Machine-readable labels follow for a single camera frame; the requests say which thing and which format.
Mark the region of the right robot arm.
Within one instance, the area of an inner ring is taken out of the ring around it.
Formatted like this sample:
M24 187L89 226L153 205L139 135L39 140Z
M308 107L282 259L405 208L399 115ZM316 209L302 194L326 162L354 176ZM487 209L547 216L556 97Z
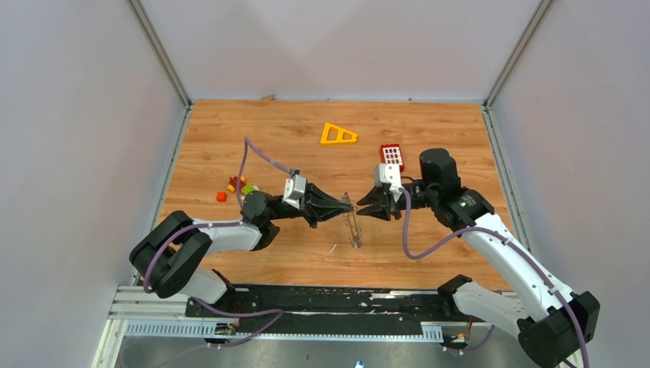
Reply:
M409 222L416 209L431 209L450 238L479 251L511 286L506 297L458 275L439 287L439 313L448 320L477 317L515 337L540 367L588 367L586 348L596 329L600 304L577 293L547 270L514 236L479 192L464 186L446 149L419 156L420 177L403 182L399 164L374 169L373 188L359 201L359 214Z

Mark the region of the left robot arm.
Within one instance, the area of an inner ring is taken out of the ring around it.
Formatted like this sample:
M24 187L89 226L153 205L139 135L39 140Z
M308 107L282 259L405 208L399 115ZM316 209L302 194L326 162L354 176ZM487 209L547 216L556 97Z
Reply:
M316 228L321 222L353 211L353 205L306 184L296 195L253 191L245 196L241 218L209 222L177 210L164 218L130 252L131 265L143 276L146 292L160 298L176 294L200 299L217 317L235 306L230 282L200 264L207 255L226 251L260 251L280 229L275 220L304 219Z

